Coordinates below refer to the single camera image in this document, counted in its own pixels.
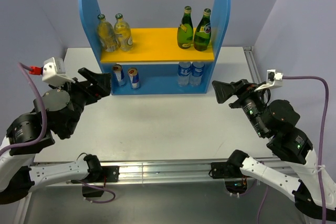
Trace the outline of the Red Bull can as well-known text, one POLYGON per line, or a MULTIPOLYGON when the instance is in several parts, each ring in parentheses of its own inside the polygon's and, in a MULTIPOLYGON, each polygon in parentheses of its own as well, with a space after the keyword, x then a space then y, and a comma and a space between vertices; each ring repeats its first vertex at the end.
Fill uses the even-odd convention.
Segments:
POLYGON ((137 68, 129 68, 128 69, 128 76, 131 83, 132 89, 139 89, 140 88, 140 78, 139 78, 139 72, 137 68))
POLYGON ((114 77, 118 83, 118 86, 123 87, 126 85, 124 72, 120 64, 114 64, 112 66, 114 77))

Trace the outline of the clear Chang bottle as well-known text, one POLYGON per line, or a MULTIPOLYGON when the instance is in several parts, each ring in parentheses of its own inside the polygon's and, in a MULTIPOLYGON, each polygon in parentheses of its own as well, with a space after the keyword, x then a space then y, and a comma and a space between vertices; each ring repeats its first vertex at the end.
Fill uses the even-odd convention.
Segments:
POLYGON ((130 25, 124 20, 121 13, 117 13, 115 18, 114 33, 119 42, 120 49, 122 51, 130 51, 133 47, 130 25))
POLYGON ((112 25, 108 21, 106 21, 106 17, 104 14, 99 14, 97 18, 99 21, 97 26, 97 33, 102 48, 106 52, 116 51, 119 46, 112 25))

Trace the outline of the green Perrier bottle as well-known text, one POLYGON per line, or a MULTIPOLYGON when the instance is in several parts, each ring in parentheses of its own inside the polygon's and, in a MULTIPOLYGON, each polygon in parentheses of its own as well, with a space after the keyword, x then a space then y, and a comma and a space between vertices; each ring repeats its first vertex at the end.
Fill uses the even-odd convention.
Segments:
POLYGON ((204 9, 203 17, 197 26, 193 45, 197 51, 205 51, 209 45, 211 39, 211 10, 209 8, 204 9))
POLYGON ((184 15, 177 30, 177 44, 182 49, 187 49, 193 42, 194 29, 191 19, 192 8, 184 7, 184 15))

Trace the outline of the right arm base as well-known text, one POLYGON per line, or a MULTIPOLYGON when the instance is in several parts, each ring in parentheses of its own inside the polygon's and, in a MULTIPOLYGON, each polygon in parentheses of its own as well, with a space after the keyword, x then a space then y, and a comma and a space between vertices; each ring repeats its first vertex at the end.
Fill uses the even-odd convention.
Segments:
POLYGON ((212 179, 223 179, 225 189, 230 195, 241 196, 250 192, 257 185, 257 181, 248 180, 240 169, 229 162, 212 162, 208 172, 212 179))

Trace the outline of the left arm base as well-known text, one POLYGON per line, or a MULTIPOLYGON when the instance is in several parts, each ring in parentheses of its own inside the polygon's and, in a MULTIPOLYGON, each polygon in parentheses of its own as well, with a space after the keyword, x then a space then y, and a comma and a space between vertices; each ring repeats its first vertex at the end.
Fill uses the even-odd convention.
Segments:
MULTIPOLYGON (((119 180, 119 166, 103 166, 102 173, 94 181, 94 183, 103 183, 100 188, 106 188, 107 183, 116 183, 119 180)), ((95 199, 103 195, 103 190, 93 189, 86 185, 82 185, 82 195, 85 198, 95 199)))

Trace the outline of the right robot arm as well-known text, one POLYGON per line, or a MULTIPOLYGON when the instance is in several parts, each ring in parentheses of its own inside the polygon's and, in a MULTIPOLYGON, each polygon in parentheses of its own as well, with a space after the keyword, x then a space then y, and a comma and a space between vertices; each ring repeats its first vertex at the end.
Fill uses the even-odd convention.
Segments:
POLYGON ((242 109, 257 135, 267 138, 267 148, 282 168, 267 166, 241 150, 234 150, 224 162, 211 163, 213 179, 251 177, 288 197, 304 215, 335 221, 335 182, 318 160, 306 133, 296 127, 300 115, 287 100, 267 103, 260 84, 246 79, 212 82, 219 104, 233 96, 232 109, 242 109))

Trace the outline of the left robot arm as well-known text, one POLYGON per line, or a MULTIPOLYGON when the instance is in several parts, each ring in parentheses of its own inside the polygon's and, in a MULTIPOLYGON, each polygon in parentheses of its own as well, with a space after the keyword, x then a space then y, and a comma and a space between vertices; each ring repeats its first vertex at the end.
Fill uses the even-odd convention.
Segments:
POLYGON ((1 204, 11 204, 48 185, 77 180, 98 181, 103 168, 97 156, 81 154, 74 162, 51 166, 30 164, 36 154, 74 133, 86 105, 111 93, 112 75, 81 68, 85 80, 68 78, 49 63, 44 67, 18 65, 36 96, 34 109, 20 115, 6 131, 1 144, 1 204))

